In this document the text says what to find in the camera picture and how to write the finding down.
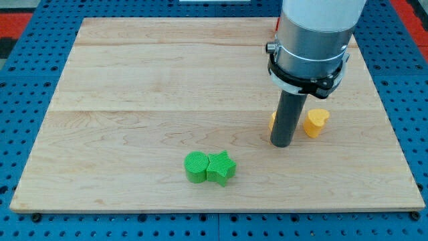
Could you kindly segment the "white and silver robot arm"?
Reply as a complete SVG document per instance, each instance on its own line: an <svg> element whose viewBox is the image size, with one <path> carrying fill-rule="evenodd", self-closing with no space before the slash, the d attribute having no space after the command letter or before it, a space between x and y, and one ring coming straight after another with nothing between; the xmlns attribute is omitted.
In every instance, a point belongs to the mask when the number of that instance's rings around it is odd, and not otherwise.
<svg viewBox="0 0 428 241"><path fill-rule="evenodd" d="M268 72L283 92L327 98L340 85L366 0L283 0Z"/></svg>

